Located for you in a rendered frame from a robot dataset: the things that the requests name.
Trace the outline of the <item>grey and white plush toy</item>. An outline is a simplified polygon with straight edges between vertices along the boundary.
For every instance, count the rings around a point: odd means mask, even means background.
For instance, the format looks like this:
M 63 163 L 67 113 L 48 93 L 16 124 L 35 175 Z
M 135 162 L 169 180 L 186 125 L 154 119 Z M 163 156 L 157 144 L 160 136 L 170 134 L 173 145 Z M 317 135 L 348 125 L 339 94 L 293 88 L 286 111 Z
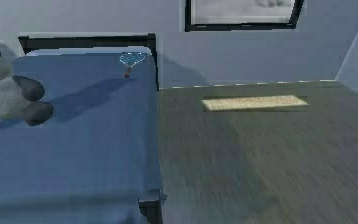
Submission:
M 10 60 L 2 56 L 0 49 L 0 119 L 22 119 L 29 126 L 49 120 L 54 107 L 42 101 L 44 86 L 32 78 L 13 73 Z

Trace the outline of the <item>black framed window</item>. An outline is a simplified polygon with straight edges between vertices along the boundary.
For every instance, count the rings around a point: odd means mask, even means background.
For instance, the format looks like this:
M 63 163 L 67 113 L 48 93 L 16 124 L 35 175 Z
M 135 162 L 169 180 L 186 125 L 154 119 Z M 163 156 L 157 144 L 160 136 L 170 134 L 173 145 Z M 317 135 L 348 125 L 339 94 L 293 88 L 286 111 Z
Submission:
M 184 31 L 295 29 L 305 0 L 185 0 Z

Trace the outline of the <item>blue bed with black frame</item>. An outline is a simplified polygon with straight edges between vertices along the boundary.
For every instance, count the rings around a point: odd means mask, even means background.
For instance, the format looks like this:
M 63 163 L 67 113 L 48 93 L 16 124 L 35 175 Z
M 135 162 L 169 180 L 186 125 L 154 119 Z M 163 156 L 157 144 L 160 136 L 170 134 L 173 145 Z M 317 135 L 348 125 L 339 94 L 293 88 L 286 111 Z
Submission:
M 0 224 L 163 224 L 156 37 L 20 38 L 2 56 L 39 81 L 46 122 L 0 119 Z M 141 52 L 132 67 L 122 54 Z

